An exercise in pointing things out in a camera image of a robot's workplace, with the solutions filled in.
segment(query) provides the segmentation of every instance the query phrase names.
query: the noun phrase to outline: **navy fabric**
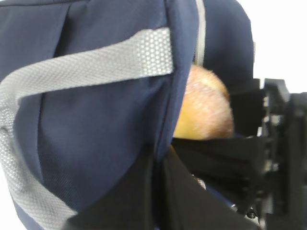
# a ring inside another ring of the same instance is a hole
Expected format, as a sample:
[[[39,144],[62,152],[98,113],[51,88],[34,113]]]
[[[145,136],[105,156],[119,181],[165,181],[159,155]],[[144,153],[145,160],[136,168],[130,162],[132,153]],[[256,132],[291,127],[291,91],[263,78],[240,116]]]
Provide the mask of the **navy fabric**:
[[[236,0],[204,0],[206,49],[204,66],[226,84],[253,78],[253,40],[250,20]]]
[[[35,10],[38,6],[12,8]],[[170,144],[194,54],[198,18],[195,3],[184,0],[166,5],[163,0],[121,4],[92,0],[70,5],[55,56],[107,46],[142,29],[167,26],[165,8],[170,10],[174,74],[46,93],[36,101],[41,106],[34,109],[28,104],[35,100],[27,99],[17,115],[16,142],[25,162],[49,191],[77,211],[112,188],[144,144],[155,145],[157,154],[165,152],[163,147]],[[48,26],[52,20],[44,23]],[[10,26],[3,39],[9,39],[16,29]],[[38,49],[35,55],[43,60],[46,52]],[[37,137],[29,135],[34,130],[38,130]]]
[[[205,4],[205,67],[227,85],[252,78],[250,22],[242,7],[234,0]],[[142,29],[165,26],[171,29],[174,73],[50,92],[21,104],[14,131],[24,162],[49,191],[77,211],[108,192],[145,144],[155,147],[158,160],[167,152],[196,46],[195,1],[0,3],[0,80],[41,60],[104,47]]]

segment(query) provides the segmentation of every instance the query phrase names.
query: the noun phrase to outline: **backpack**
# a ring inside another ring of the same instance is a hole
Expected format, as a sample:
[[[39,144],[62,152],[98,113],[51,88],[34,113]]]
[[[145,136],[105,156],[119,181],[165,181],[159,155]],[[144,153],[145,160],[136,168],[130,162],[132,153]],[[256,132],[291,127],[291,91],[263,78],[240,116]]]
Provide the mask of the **backpack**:
[[[0,41],[0,161],[27,229],[257,229],[170,148],[193,61],[257,85],[236,1],[7,0]]]

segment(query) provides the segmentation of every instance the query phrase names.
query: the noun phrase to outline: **gray strap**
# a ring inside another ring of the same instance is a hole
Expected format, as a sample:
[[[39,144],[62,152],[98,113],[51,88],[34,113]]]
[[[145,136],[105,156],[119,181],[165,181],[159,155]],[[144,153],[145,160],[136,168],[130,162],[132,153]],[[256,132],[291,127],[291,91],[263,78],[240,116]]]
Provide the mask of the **gray strap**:
[[[198,27],[198,38],[196,44],[195,52],[195,64],[198,66],[203,66],[205,57],[205,47],[206,47],[206,11],[204,0],[196,0],[198,17],[199,17],[199,27]]]
[[[20,100],[38,93],[166,75],[173,71],[168,28],[143,30],[101,49],[21,68],[0,84],[0,162],[14,201],[45,230],[59,230],[75,214],[19,159],[13,123]]]

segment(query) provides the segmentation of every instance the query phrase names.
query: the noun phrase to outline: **white background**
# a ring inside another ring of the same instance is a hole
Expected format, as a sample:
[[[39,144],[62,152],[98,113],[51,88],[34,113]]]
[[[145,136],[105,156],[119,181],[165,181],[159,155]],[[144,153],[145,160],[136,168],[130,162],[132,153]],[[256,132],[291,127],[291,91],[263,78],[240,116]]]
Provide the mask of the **white background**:
[[[255,78],[285,79],[290,92],[307,92],[306,0],[239,0],[252,22]],[[0,172],[0,229],[25,230]]]

